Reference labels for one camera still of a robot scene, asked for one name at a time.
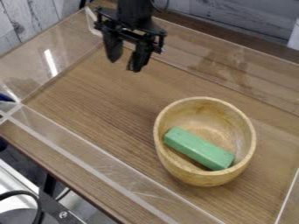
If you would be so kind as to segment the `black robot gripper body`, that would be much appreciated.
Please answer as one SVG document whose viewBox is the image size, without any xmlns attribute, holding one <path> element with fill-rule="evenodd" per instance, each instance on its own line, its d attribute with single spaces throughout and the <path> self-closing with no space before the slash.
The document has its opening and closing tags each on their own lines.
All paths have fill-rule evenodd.
<svg viewBox="0 0 299 224">
<path fill-rule="evenodd" d="M 119 34 L 123 43 L 127 41 L 137 45 L 139 41 L 153 44 L 154 52 L 161 53 L 165 48 L 167 31 L 153 20 L 154 11 L 161 8 L 155 0 L 117 0 L 117 8 L 98 7 L 98 21 L 95 28 Z"/>
</svg>

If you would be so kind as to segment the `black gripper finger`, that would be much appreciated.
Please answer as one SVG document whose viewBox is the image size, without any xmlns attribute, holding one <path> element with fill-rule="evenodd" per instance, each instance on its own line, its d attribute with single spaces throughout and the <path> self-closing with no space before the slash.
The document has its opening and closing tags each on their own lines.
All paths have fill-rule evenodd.
<svg viewBox="0 0 299 224">
<path fill-rule="evenodd" d="M 123 55 L 123 39 L 119 37 L 118 33 L 105 30 L 103 40 L 107 58 L 113 63 L 115 63 Z"/>
<path fill-rule="evenodd" d="M 147 41 L 139 41 L 135 45 L 126 69 L 139 73 L 151 59 L 153 51 L 153 44 Z"/>
</svg>

